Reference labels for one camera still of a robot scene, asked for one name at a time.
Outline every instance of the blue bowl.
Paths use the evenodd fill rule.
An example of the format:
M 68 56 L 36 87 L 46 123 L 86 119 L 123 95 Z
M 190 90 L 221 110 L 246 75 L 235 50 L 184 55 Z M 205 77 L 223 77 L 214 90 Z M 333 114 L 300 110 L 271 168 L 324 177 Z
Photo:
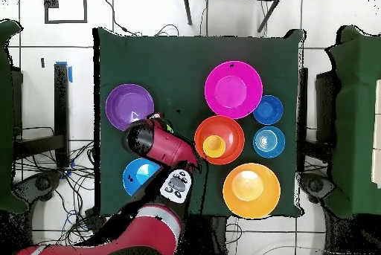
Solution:
M 159 169 L 158 164 L 144 158 L 138 158 L 130 162 L 123 172 L 123 186 L 128 195 L 134 195 L 140 186 Z
M 286 140 L 283 132 L 274 126 L 262 127 L 255 133 L 253 146 L 255 152 L 264 158 L 275 158 L 280 155 Z
M 263 125 L 277 123 L 283 114 L 282 102 L 273 95 L 263 95 L 260 103 L 253 111 L 255 119 Z

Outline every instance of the plate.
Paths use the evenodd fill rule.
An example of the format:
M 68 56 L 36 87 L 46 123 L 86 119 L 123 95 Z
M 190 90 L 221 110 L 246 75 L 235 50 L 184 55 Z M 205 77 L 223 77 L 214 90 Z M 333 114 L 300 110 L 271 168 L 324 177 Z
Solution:
M 263 125 L 277 123 L 283 114 L 282 102 L 273 95 L 263 95 L 259 105 L 253 111 L 255 119 Z
M 159 169 L 158 164 L 144 158 L 131 161 L 123 172 L 123 186 L 128 195 L 134 195 Z
M 153 99 L 150 93 L 132 83 L 114 88 L 106 100 L 106 116 L 109 122 L 122 131 L 130 123 L 146 118 L 153 111 Z
M 225 152 L 218 158 L 205 155 L 202 145 L 207 137 L 211 135 L 220 136 L 225 141 Z M 229 117 L 216 115 L 208 117 L 199 126 L 194 134 L 196 151 L 201 157 L 211 164 L 228 164 L 234 161 L 242 152 L 245 144 L 243 130 L 235 120 Z
M 205 99 L 211 110 L 233 119 L 252 113 L 260 102 L 262 92 L 259 74 L 240 61 L 218 65 L 205 82 Z
M 277 176 L 261 164 L 241 164 L 225 179 L 222 189 L 228 209 L 245 219 L 268 216 L 281 197 Z
M 286 145 L 283 132 L 274 126 L 265 126 L 258 130 L 253 139 L 255 152 L 264 158 L 275 158 Z

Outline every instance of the floor tile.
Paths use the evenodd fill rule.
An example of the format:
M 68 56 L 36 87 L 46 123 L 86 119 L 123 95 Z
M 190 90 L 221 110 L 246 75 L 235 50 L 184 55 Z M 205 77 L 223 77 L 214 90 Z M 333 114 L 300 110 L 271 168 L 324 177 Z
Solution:
M 20 67 L 20 49 L 19 48 L 8 48 L 10 58 L 12 58 L 12 65 L 15 67 Z
M 0 0 L 0 21 L 2 19 L 19 20 L 19 0 Z M 19 45 L 18 34 L 12 36 L 9 45 Z
M 377 183 L 381 187 L 381 150 L 373 150 L 372 182 Z
M 70 142 L 70 150 L 79 149 L 80 147 L 88 143 L 89 142 L 79 141 Z M 71 155 L 71 158 L 74 158 L 76 154 L 77 152 L 74 152 Z M 80 157 L 78 157 L 75 161 L 76 164 L 74 168 L 76 169 L 76 171 L 73 171 L 68 181 L 75 190 L 78 190 L 78 184 L 82 186 L 82 188 L 79 189 L 79 193 L 83 200 L 82 214 L 84 214 L 85 210 L 89 209 L 90 207 L 93 207 L 95 204 L 94 179 L 84 178 L 83 175 L 86 175 L 86 173 L 80 169 L 83 169 L 83 167 L 90 167 L 92 165 L 87 161 L 86 151 L 82 155 L 80 155 Z M 77 194 L 75 193 L 75 197 L 73 197 L 73 190 L 68 184 L 68 181 L 66 181 L 65 179 L 61 179 L 57 191 L 63 197 L 66 210 L 70 212 L 75 208 L 75 211 L 78 212 L 79 208 Z M 63 200 L 60 198 L 58 193 L 54 192 L 53 198 L 50 201 L 38 201 L 33 215 L 33 229 L 62 230 L 67 217 L 67 212 L 65 212 L 65 210 L 63 209 Z M 70 223 L 66 223 L 65 229 L 68 229 L 69 227 Z
M 373 148 L 381 150 L 381 115 L 374 118 L 374 141 Z
M 301 0 L 280 0 L 267 22 L 266 37 L 284 37 L 289 30 L 300 28 Z
M 69 137 L 94 137 L 93 55 L 92 48 L 22 48 L 24 127 L 54 126 L 54 63 L 67 62 L 73 76 L 68 83 Z
M 142 32 L 147 36 L 155 35 L 168 24 L 177 26 L 180 36 L 199 35 L 205 0 L 189 0 L 189 5 L 192 25 L 188 25 L 184 0 L 114 0 L 115 21 L 130 32 Z M 167 27 L 163 31 L 169 35 L 177 35 L 177 31 L 173 27 Z M 115 25 L 115 32 L 129 35 L 117 25 Z
M 297 218 L 298 231 L 325 232 L 325 217 L 320 204 L 313 204 L 307 194 L 301 190 L 300 205 L 304 215 Z
M 332 65 L 324 50 L 304 50 L 304 67 L 308 68 L 307 127 L 316 128 L 316 75 L 332 70 Z M 315 134 L 316 131 L 307 130 L 308 139 L 313 140 Z
M 92 28 L 104 27 L 112 29 L 112 9 L 105 0 L 87 0 L 87 23 L 45 23 L 44 0 L 20 0 L 20 23 L 24 30 L 21 35 L 22 46 L 93 46 Z M 79 3 L 83 0 L 59 0 L 61 8 L 49 9 L 49 19 L 52 16 L 67 16 L 72 19 L 79 16 L 72 12 L 74 7 L 80 11 Z
M 295 255 L 295 234 L 244 232 L 238 240 L 237 255 Z
M 381 79 L 377 80 L 376 86 L 376 114 L 381 114 Z
M 57 240 L 60 240 L 62 234 L 62 231 L 32 230 L 32 240 L 34 244 L 55 245 Z
M 265 219 L 240 219 L 243 231 L 295 231 L 295 218 L 273 216 Z
M 303 0 L 306 47 L 326 48 L 336 42 L 342 25 L 356 25 L 366 33 L 381 32 L 381 0 Z
M 325 233 L 298 233 L 296 255 L 323 255 Z

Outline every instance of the white tile floor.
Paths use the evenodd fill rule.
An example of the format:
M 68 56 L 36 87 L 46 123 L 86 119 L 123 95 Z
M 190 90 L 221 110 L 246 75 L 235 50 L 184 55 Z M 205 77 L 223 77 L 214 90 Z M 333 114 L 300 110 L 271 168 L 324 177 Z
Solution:
M 81 1 L 59 0 L 62 6 L 59 9 L 49 9 L 50 18 L 76 19 L 82 15 L 80 6 L 77 5 Z M 152 36 L 164 25 L 174 24 L 179 29 L 180 36 L 195 36 L 200 33 L 205 0 L 190 0 L 192 26 L 187 24 L 183 0 L 108 1 L 114 5 L 116 22 L 132 32 L 140 31 L 144 35 Z M 53 64 L 66 61 L 73 66 L 74 80 L 69 86 L 72 149 L 77 149 L 93 139 L 92 28 L 104 27 L 124 34 L 112 22 L 112 9 L 104 0 L 87 0 L 87 4 L 88 23 L 47 25 L 44 23 L 43 0 L 0 0 L 0 19 L 19 21 L 24 28 L 20 35 L 10 40 L 9 52 L 13 64 L 20 66 L 24 72 L 25 127 L 54 125 Z M 342 25 L 354 24 L 367 33 L 380 33 L 380 8 L 381 0 L 281 0 L 272 14 L 266 36 L 284 36 L 288 30 L 299 28 L 307 32 L 304 66 L 309 68 L 310 78 L 307 117 L 310 128 L 316 127 L 314 79 L 317 74 L 331 69 L 330 60 L 323 49 L 335 42 L 336 31 Z M 263 34 L 258 34 L 256 30 L 262 18 L 263 12 L 258 1 L 209 0 L 209 36 L 261 36 Z M 166 31 L 170 35 L 176 35 L 174 28 L 167 28 Z M 201 34 L 205 35 L 205 14 Z M 41 67 L 41 58 L 45 60 L 44 68 Z M 37 133 L 48 135 L 49 131 Z M 308 130 L 307 137 L 315 139 L 315 131 Z M 83 155 L 83 161 L 78 163 L 89 166 L 86 160 L 86 155 Z M 27 171 L 23 173 L 24 177 L 30 174 Z M 93 180 L 87 179 L 85 185 L 92 187 Z M 63 195 L 68 210 L 71 209 L 72 191 L 64 180 L 58 191 Z M 84 209 L 91 207 L 94 204 L 93 191 L 80 192 L 85 203 Z M 229 255 L 321 255 L 319 249 L 324 247 L 325 237 L 321 207 L 309 203 L 303 193 L 300 205 L 305 214 L 297 219 L 274 217 L 259 221 L 238 221 L 231 217 L 228 222 L 239 222 L 243 232 L 238 242 L 228 245 Z M 58 239 L 65 218 L 62 201 L 57 194 L 47 203 L 39 202 L 33 218 L 35 242 Z M 233 232 L 235 228 L 234 225 L 228 226 L 227 241 L 235 240 L 240 235 Z

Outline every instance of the bowl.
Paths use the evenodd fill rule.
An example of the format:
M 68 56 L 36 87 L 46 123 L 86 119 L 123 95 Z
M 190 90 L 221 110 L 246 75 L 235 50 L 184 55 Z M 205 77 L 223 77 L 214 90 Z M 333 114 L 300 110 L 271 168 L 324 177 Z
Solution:
M 226 177 L 222 189 L 228 209 L 245 219 L 268 216 L 281 197 L 277 176 L 261 164 L 241 164 Z

